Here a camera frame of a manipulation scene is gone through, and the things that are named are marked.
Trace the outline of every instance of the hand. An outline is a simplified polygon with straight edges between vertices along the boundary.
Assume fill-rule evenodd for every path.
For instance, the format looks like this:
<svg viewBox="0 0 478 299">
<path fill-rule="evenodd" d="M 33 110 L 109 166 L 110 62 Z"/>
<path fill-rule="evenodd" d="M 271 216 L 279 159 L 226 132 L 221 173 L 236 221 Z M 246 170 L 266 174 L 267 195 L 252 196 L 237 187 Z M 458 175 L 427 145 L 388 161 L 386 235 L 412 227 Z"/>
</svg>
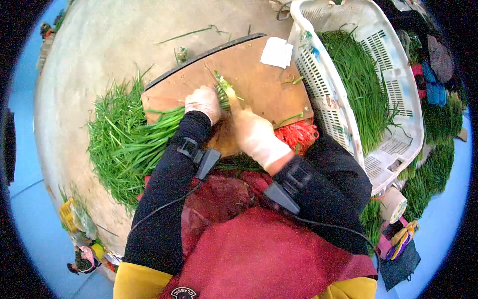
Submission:
<svg viewBox="0 0 478 299">
<path fill-rule="evenodd" d="M 233 89 L 228 88 L 226 93 L 239 147 L 275 175 L 294 156 L 292 150 L 274 135 L 274 127 L 268 120 L 254 114 L 250 107 L 241 108 Z"/>
<path fill-rule="evenodd" d="M 211 125 L 218 122 L 222 110 L 216 90 L 204 85 L 196 89 L 185 100 L 185 113 L 189 111 L 201 111 L 211 120 Z"/>
</svg>

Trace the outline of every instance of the red string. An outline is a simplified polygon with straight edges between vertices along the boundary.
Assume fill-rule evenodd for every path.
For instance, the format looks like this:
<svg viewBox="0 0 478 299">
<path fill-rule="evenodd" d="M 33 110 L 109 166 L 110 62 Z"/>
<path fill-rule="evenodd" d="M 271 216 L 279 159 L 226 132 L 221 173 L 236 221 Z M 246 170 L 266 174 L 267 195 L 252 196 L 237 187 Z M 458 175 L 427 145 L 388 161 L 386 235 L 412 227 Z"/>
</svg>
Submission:
<svg viewBox="0 0 478 299">
<path fill-rule="evenodd" d="M 319 137 L 319 133 L 315 125 L 304 120 L 275 130 L 275 136 L 285 142 L 293 151 L 299 145 L 299 155 L 303 156 Z"/>
</svg>

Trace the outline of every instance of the ground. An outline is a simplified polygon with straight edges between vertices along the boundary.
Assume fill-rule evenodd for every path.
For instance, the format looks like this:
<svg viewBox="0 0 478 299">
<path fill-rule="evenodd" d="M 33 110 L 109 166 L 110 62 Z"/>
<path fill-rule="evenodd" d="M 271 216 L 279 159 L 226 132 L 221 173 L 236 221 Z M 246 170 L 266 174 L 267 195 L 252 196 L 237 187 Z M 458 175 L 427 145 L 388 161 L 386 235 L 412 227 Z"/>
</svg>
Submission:
<svg viewBox="0 0 478 299">
<path fill-rule="evenodd" d="M 275 20 L 267 0 L 76 0 L 55 37 L 35 91 L 34 129 L 45 184 L 56 209 L 58 185 L 74 181 L 88 213 L 101 226 L 105 246 L 124 254 L 131 216 L 99 184 L 89 161 L 88 130 L 93 102 L 113 81 L 129 80 L 153 67 L 145 83 L 176 65 L 173 49 L 198 55 L 228 41 L 208 30 L 164 44 L 169 38 L 207 28 L 232 33 L 231 40 L 262 32 L 287 39 L 292 20 Z"/>
</svg>

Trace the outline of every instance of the white paper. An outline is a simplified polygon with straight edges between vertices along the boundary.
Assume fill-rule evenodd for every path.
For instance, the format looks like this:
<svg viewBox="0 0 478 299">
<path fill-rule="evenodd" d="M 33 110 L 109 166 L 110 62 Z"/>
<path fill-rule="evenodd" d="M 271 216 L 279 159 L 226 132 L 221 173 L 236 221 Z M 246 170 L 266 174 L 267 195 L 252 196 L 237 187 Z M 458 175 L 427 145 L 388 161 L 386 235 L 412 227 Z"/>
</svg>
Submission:
<svg viewBox="0 0 478 299">
<path fill-rule="evenodd" d="M 291 65 L 293 45 L 278 37 L 271 37 L 267 40 L 262 52 L 261 62 L 266 65 L 286 68 Z"/>
</svg>

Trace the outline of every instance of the yellow shirt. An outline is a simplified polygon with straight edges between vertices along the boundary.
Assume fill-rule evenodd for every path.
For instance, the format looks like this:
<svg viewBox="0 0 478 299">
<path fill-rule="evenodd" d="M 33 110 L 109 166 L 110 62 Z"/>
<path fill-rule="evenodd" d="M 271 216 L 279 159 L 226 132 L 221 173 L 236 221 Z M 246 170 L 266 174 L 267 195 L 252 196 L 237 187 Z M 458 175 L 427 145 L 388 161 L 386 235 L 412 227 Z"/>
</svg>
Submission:
<svg viewBox="0 0 478 299">
<path fill-rule="evenodd" d="M 113 289 L 113 299 L 157 299 L 173 277 L 145 266 L 124 262 L 119 265 Z M 376 280 L 358 277 L 334 282 L 322 294 L 314 296 L 312 299 L 375 298 L 376 290 Z"/>
</svg>

